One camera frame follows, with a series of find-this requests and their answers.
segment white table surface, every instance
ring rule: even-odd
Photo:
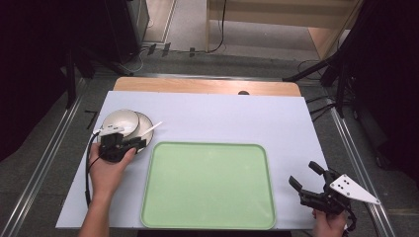
[[[111,227],[145,228],[140,220],[151,151],[160,141],[256,143],[268,156],[277,221],[273,229],[311,229],[311,209],[299,204],[290,186],[293,175],[304,189],[322,192],[324,180],[308,168],[326,162],[303,97],[116,92],[105,100],[95,129],[113,111],[129,109],[154,124],[149,146],[126,168],[110,210]],[[85,156],[74,177],[57,228],[79,228],[87,212]]]

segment gray floor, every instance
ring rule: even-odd
[[[172,30],[175,27],[177,25],[172,23],[168,39],[173,40],[174,47],[178,45],[181,48],[181,43],[174,40]],[[182,40],[185,36],[190,35],[182,35],[179,39]],[[296,39],[303,38],[299,33],[296,33],[295,36]],[[187,37],[187,39],[191,42],[198,41],[194,37]],[[229,53],[230,55],[227,53],[224,55],[197,54],[194,57],[189,57],[189,54],[185,53],[169,53],[169,55],[162,57],[161,52],[156,52],[150,56],[144,54],[142,56],[143,66],[135,75],[149,75],[150,73],[188,74],[256,77],[267,81],[280,80],[280,78],[296,74],[301,61],[315,59],[312,54],[314,52],[313,45],[309,39],[304,37],[303,40],[295,40],[294,44],[297,48],[306,48],[306,51],[310,51],[310,53],[304,54],[302,53],[304,50],[297,49],[295,52],[290,50],[289,54],[280,53],[278,57],[271,57],[263,53],[246,55],[244,54],[248,52],[246,45],[233,47],[227,43],[228,49],[234,49]],[[138,68],[139,65],[139,62],[133,62],[130,66],[134,69]],[[306,66],[308,64],[304,63],[300,69]],[[112,90],[118,77],[109,69],[97,66],[95,77],[91,80],[86,79],[88,82],[87,91],[80,101],[75,117],[60,143],[57,153],[53,156],[54,159],[37,196],[30,203],[31,208],[26,218],[24,218],[18,236],[76,235],[77,230],[58,230],[54,226],[91,132],[91,128],[87,129],[87,126],[92,115],[85,113],[85,111],[99,111],[101,109],[107,92]],[[310,77],[318,77],[318,75],[313,74]],[[303,79],[298,82],[298,85],[302,95],[307,99],[325,93],[325,90],[315,80]],[[41,160],[42,154],[64,114],[65,103],[65,95],[63,95],[34,128],[24,145],[15,154],[0,163],[0,229],[3,229],[3,226],[7,223],[15,203]],[[324,105],[326,105],[326,101],[319,100],[308,104],[308,107],[313,110]],[[351,113],[349,108],[345,110],[345,122],[350,128],[354,142],[357,144],[358,151],[377,189],[379,198],[387,210],[396,235],[416,236],[419,231],[419,226],[416,224],[419,220],[419,192],[414,182],[403,173],[384,171],[377,167],[375,154],[366,140],[362,128],[352,118]],[[314,126],[328,165],[357,180],[331,114],[326,113],[314,123]],[[358,201],[354,201],[353,206],[359,220],[357,229],[351,236],[375,236],[375,228],[367,209]],[[112,233],[113,236],[136,236],[135,230],[113,229]],[[293,236],[306,236],[306,234],[293,231]]]

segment human hand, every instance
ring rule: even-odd
[[[344,211],[339,215],[326,214],[323,211],[314,209],[312,212],[316,223],[313,234],[316,237],[342,237],[346,224]]]
[[[105,161],[99,157],[99,143],[92,144],[89,164],[93,186],[93,198],[112,198],[124,175],[126,166],[135,155],[135,148],[130,149],[119,163]]]

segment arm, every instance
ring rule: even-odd
[[[315,209],[312,214],[316,219],[313,228],[315,237],[342,237],[346,224],[343,211],[339,215],[331,215]]]
[[[110,163],[98,159],[99,144],[92,145],[89,163],[90,177],[92,179],[93,197],[86,217],[81,226],[79,236],[109,236],[109,208],[112,197],[120,184],[124,170],[133,159],[135,149],[129,150],[120,163]]]

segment light green tray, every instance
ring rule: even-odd
[[[150,228],[270,229],[267,157],[254,144],[160,142],[141,213]]]

